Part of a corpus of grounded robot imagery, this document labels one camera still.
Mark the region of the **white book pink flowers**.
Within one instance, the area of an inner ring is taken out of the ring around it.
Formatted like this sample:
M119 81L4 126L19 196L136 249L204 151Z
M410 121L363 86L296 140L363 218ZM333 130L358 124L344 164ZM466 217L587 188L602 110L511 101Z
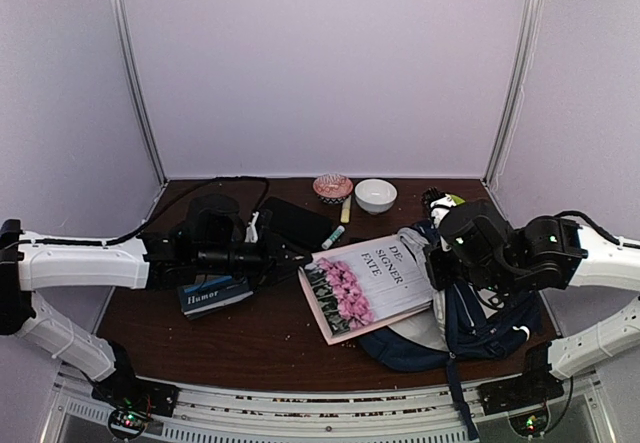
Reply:
M298 277L325 342L342 343L428 309L434 294L426 271L429 246L404 228L313 254Z

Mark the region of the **navy blue student backpack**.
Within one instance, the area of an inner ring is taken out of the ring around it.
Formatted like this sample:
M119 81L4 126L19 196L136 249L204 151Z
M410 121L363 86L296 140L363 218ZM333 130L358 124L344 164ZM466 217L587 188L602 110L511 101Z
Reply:
M479 435L463 396L457 364L468 360L502 360L521 348L542 327L541 304L532 293L516 296L491 314L463 279L432 293L431 306L397 323L357 339L378 363L395 371L417 373L443 368L454 408L468 438Z

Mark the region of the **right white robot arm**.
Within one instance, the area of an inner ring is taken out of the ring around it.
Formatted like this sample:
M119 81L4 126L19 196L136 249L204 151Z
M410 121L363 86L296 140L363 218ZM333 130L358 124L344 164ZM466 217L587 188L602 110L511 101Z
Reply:
M486 200L462 204L444 195L427 211L440 236L427 256L431 282L444 289L461 278L501 298L544 289L600 286L639 290L639 244L615 237L576 210L536 217L513 228ZM639 301L572 336L531 349L530 367L513 382L519 403L639 343Z

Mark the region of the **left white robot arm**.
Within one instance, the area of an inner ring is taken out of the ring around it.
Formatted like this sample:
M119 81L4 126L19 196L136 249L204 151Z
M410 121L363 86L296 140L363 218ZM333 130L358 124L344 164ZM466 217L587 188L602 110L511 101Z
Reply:
M213 193L192 199L184 220L167 233L153 233L143 223L112 239L73 239L27 232L20 220L8 219L1 226L1 333L33 342L104 385L121 406L133 407L144 387L126 350L73 323L39 290L152 291L184 286L200 275L262 282L310 263L308 251L271 229L272 215L257 203L243 221L236 200Z

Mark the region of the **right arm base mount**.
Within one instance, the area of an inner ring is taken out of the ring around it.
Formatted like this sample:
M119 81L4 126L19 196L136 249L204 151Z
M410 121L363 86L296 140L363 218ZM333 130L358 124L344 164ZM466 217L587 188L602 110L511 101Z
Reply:
M549 402L564 396L564 383L546 372L483 383L477 391L486 416L505 413L513 432L527 439L543 437L555 428L569 406L567 402L553 423Z

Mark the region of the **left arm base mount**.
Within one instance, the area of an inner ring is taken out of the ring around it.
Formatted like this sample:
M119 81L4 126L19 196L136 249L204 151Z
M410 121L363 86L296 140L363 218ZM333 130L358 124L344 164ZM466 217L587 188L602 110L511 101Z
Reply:
M179 388L175 385L144 379L137 379L124 392L106 381L89 380L89 383L91 396L113 408L106 426L120 441L140 437L156 417L171 417L179 396Z

